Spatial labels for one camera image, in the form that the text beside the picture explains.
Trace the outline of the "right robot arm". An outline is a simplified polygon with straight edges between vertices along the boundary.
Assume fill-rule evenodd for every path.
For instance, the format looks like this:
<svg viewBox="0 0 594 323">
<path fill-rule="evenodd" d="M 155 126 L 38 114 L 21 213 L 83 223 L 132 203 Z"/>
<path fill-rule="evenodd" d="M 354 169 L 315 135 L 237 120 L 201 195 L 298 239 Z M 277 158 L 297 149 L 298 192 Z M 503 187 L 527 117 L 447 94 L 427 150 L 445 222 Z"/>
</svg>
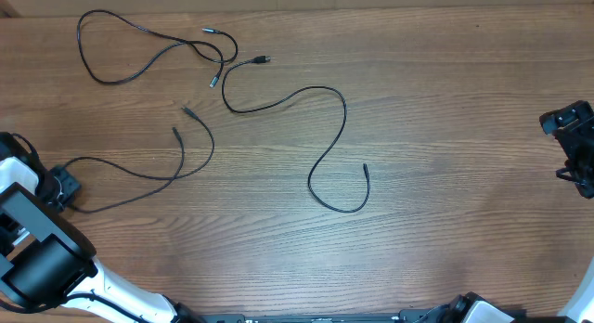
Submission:
<svg viewBox="0 0 594 323">
<path fill-rule="evenodd" d="M 583 100 L 539 117 L 546 135 L 560 144 L 566 161 L 555 172 L 557 178 L 571 182 L 585 199 L 593 199 L 593 108 Z M 593 321 L 593 261 L 567 305 L 559 312 L 574 322 Z"/>
</svg>

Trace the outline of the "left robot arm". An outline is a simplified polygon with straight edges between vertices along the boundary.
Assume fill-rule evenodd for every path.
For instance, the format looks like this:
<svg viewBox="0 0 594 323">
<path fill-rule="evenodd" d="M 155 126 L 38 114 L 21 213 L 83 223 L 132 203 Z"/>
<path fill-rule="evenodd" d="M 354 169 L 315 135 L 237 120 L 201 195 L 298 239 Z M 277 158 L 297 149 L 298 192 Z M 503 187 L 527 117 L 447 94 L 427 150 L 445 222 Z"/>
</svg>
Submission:
<svg viewBox="0 0 594 323">
<path fill-rule="evenodd" d="M 2 308 L 36 314 L 63 306 L 110 322 L 199 322 L 183 304 L 99 262 L 94 245 L 61 216 L 80 188 L 65 167 L 46 169 L 24 137 L 1 134 Z"/>
</svg>

